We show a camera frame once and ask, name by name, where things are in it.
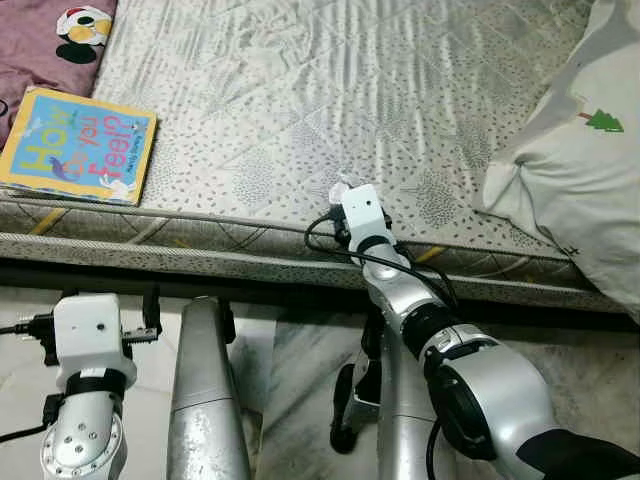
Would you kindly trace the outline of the silver wrapper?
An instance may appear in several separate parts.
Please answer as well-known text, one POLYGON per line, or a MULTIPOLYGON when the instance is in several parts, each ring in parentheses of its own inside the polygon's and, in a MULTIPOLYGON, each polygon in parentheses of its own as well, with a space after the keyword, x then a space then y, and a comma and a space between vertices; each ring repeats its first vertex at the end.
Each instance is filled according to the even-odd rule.
POLYGON ((358 186, 361 186, 360 179, 353 177, 351 174, 339 172, 334 186, 330 187, 328 195, 326 195, 326 197, 328 197, 329 204, 340 204, 348 189, 358 186))

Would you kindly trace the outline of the blue yellow children's book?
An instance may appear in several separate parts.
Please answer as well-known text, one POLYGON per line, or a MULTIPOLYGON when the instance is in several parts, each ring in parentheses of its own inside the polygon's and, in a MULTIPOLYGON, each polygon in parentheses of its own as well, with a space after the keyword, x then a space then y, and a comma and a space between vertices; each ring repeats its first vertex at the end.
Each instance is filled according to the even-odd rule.
POLYGON ((137 206, 156 131, 152 111, 29 87, 0 148, 0 186, 137 206))

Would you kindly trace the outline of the white pillow with tree print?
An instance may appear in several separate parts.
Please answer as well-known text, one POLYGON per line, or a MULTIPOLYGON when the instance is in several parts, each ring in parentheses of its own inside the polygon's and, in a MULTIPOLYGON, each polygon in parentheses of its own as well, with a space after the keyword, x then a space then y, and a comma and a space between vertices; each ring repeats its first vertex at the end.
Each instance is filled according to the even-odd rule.
POLYGON ((639 316, 639 1, 595 0, 588 27, 521 132, 486 168, 475 209, 553 243, 639 316))

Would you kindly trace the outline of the silver left robot leg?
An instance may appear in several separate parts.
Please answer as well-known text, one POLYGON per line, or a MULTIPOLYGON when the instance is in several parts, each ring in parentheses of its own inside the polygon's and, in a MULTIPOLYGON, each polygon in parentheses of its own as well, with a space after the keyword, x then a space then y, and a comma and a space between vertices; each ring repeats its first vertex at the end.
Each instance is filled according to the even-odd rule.
POLYGON ((230 303, 201 296, 180 312, 166 480, 253 480, 227 347, 230 303))

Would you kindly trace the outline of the silver robot leg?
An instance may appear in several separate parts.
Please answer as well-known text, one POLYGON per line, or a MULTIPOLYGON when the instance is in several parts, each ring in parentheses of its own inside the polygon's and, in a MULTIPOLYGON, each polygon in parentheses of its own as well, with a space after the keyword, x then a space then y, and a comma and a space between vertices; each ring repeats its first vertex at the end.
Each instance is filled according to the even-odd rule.
POLYGON ((166 480, 253 480, 227 347, 230 303, 201 296, 180 312, 166 480))
POLYGON ((335 380, 330 448, 352 452, 358 431, 374 424, 379 480, 433 479, 436 415, 425 380, 398 335, 385 332, 385 320, 374 306, 366 308, 360 353, 364 375, 356 375, 356 364, 344 364, 335 380))

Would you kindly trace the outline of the white quilted mattress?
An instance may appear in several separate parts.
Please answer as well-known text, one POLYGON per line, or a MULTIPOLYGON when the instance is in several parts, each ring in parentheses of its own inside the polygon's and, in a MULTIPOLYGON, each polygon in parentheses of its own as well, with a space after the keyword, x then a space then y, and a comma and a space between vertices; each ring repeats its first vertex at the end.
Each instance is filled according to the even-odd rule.
POLYGON ((93 97, 157 115, 140 205, 0 189, 0 259, 357 288, 303 229, 371 183, 425 273, 477 300, 618 312, 476 212, 593 0, 120 0, 93 97))

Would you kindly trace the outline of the silver right robot leg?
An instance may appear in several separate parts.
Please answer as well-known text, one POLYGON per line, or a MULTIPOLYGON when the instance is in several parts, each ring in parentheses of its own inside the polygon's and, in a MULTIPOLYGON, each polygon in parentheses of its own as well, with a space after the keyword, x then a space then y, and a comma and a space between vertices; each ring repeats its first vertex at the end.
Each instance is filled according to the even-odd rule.
POLYGON ((385 332, 385 320, 374 306, 366 308, 360 353, 364 375, 356 375, 356 364, 344 364, 335 380, 330 448, 352 452, 358 431, 374 424, 379 480, 433 479, 436 415, 425 380, 398 335, 385 332))

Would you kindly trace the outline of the purple cartoon print blanket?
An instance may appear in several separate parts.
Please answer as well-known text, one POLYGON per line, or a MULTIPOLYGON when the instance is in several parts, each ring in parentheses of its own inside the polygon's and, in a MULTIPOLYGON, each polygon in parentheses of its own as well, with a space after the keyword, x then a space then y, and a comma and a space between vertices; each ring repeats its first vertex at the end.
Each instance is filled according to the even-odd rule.
POLYGON ((29 88, 88 97, 119 0, 0 0, 0 146, 29 88))

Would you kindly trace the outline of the dark bed frame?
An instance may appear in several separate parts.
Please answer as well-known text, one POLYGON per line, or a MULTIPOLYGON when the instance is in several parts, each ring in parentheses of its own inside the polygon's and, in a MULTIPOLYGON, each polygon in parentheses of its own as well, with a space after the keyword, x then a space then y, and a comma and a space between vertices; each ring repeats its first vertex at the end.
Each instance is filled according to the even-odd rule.
MULTIPOLYGON (((370 305, 369 294, 349 288, 255 282, 220 276, 195 276, 124 268, 96 268, 4 257, 0 257, 0 285, 46 291, 79 289, 120 294, 156 291, 161 296, 175 298, 193 298, 207 294, 227 298, 233 302, 310 308, 344 314, 357 314, 370 305)), ((485 300, 465 300, 461 302, 461 306, 460 317, 468 323, 639 333, 639 325, 625 314, 604 314, 576 308, 524 306, 485 300)))

